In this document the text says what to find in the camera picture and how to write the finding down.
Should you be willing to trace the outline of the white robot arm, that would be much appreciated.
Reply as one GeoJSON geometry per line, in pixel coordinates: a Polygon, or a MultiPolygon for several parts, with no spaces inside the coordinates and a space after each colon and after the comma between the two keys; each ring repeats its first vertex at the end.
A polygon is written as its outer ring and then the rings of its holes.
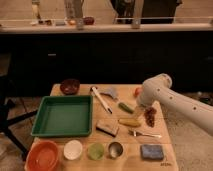
{"type": "Polygon", "coordinates": [[[159,101],[167,108],[183,114],[191,122],[213,136],[213,106],[181,95],[171,90],[172,79],[162,73],[146,79],[136,98],[139,106],[148,107],[159,101]]]}

